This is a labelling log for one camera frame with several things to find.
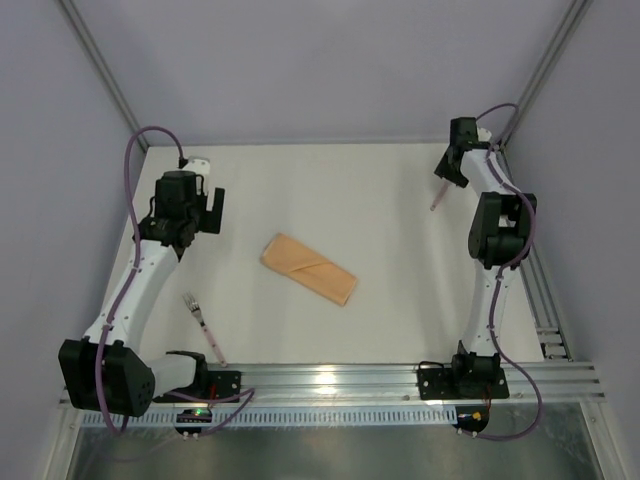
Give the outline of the pink-handled table knife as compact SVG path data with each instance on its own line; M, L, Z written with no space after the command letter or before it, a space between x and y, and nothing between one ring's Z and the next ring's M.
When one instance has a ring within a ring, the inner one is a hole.
M437 207L439 206L439 204L442 202L444 196L446 195L448 189L450 187L450 183L448 181L444 181L441 185L441 187L439 188L435 198L433 199L431 206L430 206L430 211L434 212Z

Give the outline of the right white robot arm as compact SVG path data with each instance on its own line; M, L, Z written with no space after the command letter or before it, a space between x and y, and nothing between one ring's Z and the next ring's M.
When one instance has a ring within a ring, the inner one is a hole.
M496 148L480 138L474 117L450 121L449 145L435 175L478 195L467 247L475 264L469 320L452 357L450 388L456 397L506 398L499 345L506 298L535 233L537 199L520 191L500 168Z

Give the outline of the peach cloth napkin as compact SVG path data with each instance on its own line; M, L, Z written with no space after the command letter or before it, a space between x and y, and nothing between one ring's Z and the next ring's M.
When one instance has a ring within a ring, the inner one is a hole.
M357 277L300 241L278 233L265 247L261 263L338 306L345 306Z

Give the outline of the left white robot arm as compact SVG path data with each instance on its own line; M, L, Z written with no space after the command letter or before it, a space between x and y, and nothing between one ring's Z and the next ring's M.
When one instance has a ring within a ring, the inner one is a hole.
M140 417L156 398L205 388L204 355L168 351L139 356L147 321L168 278L197 234L221 230L225 191L209 187L210 164L183 161L155 183L150 212L137 225L125 272L102 312L79 340L63 342L58 359L74 407Z

